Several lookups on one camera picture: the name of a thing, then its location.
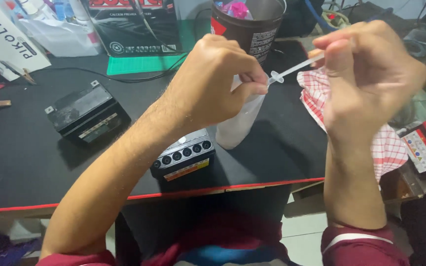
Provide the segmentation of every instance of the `red and white checkered cloth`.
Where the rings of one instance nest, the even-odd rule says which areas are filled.
[[[297,81],[303,87],[300,100],[318,125],[326,131],[323,124],[323,109],[330,87],[324,69],[299,72]],[[404,142],[388,124],[374,136],[371,150],[377,181],[383,174],[399,168],[408,159]]]

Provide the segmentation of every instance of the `desk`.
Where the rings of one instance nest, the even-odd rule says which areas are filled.
[[[272,64],[278,71],[288,67],[278,66],[277,60],[284,60],[284,56],[271,53],[265,69],[270,72],[268,66]],[[53,68],[80,67],[100,73],[106,72],[107,61],[106,55],[51,59]],[[0,100],[12,101],[11,107],[0,109],[0,215],[27,217],[52,213],[76,178],[103,152],[78,148],[62,139],[47,119],[46,107],[98,80],[134,122],[171,79],[125,84],[79,70],[45,70],[32,76],[37,82],[35,86],[19,79],[0,90]],[[210,169],[170,182],[158,181],[148,171],[129,199],[187,197],[226,189],[322,180],[326,134],[299,100],[302,88],[295,78],[288,81],[270,87],[251,133],[237,148],[226,151],[213,143],[216,159]],[[207,130],[214,140],[215,127]]]

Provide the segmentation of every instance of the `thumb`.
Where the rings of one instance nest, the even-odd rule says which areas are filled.
[[[257,82],[244,82],[235,88],[231,95],[237,101],[245,102],[246,98],[253,94],[264,95],[268,91],[267,86]]]
[[[325,70],[333,95],[347,94],[356,88],[354,59],[349,40],[338,40],[325,50]]]

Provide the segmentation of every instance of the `sleeve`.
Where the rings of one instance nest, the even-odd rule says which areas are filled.
[[[328,266],[410,266],[407,256],[394,245],[388,226],[372,231],[328,227],[321,253],[323,265]]]
[[[115,258],[108,250],[93,255],[52,254],[40,260],[36,266],[115,266]]]

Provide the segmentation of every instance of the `cardboard box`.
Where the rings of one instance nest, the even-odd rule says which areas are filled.
[[[139,2],[157,38],[171,48],[182,50],[173,0]],[[82,0],[82,3],[110,56],[179,54],[152,36],[137,9],[133,10],[128,0]]]
[[[0,60],[5,61],[20,74],[50,66],[50,61],[0,10]],[[7,80],[19,78],[0,64],[0,73]]]

